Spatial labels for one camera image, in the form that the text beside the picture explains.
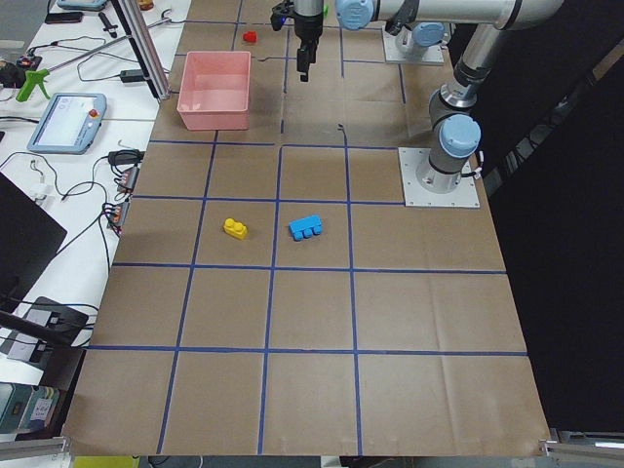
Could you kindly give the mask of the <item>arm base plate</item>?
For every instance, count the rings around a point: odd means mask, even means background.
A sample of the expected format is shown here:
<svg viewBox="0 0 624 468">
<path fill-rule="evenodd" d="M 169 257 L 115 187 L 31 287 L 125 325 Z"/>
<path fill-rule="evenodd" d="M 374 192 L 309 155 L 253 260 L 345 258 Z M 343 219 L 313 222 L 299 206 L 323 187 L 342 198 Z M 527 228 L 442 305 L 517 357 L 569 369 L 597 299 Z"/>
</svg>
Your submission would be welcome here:
<svg viewBox="0 0 624 468">
<path fill-rule="evenodd" d="M 481 204 L 476 181 L 465 164 L 460 173 L 444 175 L 430 164 L 430 148 L 399 147 L 401 179 L 405 205 L 418 208 L 478 209 Z"/>
<path fill-rule="evenodd" d="M 411 63 L 417 65 L 431 65 L 438 66 L 444 63 L 444 57 L 442 47 L 434 51 L 425 53 L 424 55 L 416 56 L 403 56 L 393 53 L 391 50 L 386 50 L 384 47 L 385 60 L 389 63 Z"/>
</svg>

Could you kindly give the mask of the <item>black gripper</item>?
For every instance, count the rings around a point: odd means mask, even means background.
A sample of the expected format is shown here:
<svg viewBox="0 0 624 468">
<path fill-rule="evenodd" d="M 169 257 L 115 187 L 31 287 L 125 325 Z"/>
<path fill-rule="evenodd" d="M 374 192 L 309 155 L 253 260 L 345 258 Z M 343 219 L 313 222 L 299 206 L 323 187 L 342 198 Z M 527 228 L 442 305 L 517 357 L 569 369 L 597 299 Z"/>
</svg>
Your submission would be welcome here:
<svg viewBox="0 0 624 468">
<path fill-rule="evenodd" d="M 294 32 L 301 41 L 297 49 L 296 68 L 300 81 L 307 82 L 309 63 L 316 62 L 317 45 L 323 33 L 324 1 L 293 0 L 292 3 Z"/>
</svg>

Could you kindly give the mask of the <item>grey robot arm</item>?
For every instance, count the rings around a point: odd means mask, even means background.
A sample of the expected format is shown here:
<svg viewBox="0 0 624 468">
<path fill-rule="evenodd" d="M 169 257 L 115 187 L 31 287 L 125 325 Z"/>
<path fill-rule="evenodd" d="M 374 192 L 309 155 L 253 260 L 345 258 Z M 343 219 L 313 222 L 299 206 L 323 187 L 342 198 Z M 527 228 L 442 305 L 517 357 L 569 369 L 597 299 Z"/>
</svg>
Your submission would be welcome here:
<svg viewBox="0 0 624 468">
<path fill-rule="evenodd" d="M 339 25 L 359 30 L 384 21 L 384 30 L 398 36 L 417 22 L 446 21 L 477 26 L 454 66 L 453 76 L 429 101 L 435 136 L 429 155 L 417 167 L 418 183 L 426 190 L 452 192 L 465 177 L 466 161 L 477 152 L 481 129 L 469 116 L 477 92 L 488 77 L 513 30 L 539 25 L 554 15 L 561 1 L 336 1 Z"/>
<path fill-rule="evenodd" d="M 384 47 L 403 56 L 424 55 L 440 49 L 449 38 L 447 28 L 442 22 L 424 21 L 405 26 L 394 36 L 384 33 Z"/>
</svg>

